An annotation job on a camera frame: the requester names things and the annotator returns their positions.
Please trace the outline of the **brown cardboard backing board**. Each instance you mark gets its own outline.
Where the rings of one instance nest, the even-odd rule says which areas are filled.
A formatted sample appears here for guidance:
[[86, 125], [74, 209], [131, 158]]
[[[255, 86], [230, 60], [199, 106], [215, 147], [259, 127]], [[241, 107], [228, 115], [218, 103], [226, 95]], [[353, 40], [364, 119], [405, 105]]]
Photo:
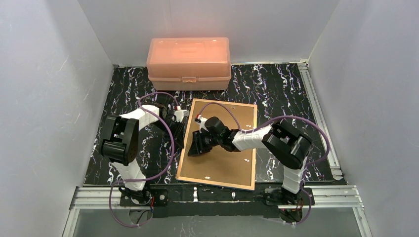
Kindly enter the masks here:
[[199, 129], [197, 114], [209, 119], [218, 117], [230, 129], [252, 129], [257, 125], [257, 105], [193, 99], [176, 179], [215, 186], [254, 190], [256, 150], [228, 152], [220, 146], [210, 152], [191, 157], [192, 133]]

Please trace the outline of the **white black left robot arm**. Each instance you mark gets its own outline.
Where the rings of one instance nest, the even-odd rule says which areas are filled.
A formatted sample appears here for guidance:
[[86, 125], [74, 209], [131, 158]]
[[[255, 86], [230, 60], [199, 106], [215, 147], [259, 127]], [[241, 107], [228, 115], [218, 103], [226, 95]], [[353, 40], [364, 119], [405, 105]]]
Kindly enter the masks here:
[[106, 118], [99, 152], [117, 169], [125, 188], [142, 191], [148, 181], [136, 160], [140, 131], [153, 124], [165, 132], [171, 142], [169, 160], [172, 161], [175, 150], [184, 148], [183, 119], [189, 114], [189, 110], [180, 106], [171, 111], [162, 104], [155, 104], [142, 105], [130, 113]]

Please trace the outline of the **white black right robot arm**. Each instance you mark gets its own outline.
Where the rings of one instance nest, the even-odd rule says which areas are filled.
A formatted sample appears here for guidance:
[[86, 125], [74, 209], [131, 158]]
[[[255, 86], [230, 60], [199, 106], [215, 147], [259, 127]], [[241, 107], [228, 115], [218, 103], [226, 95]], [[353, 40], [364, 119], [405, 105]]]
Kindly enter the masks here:
[[195, 157], [220, 146], [228, 152], [267, 149], [284, 167], [282, 191], [297, 195], [312, 139], [285, 121], [276, 121], [263, 128], [230, 129], [217, 117], [197, 118], [199, 130], [192, 133], [188, 155]]

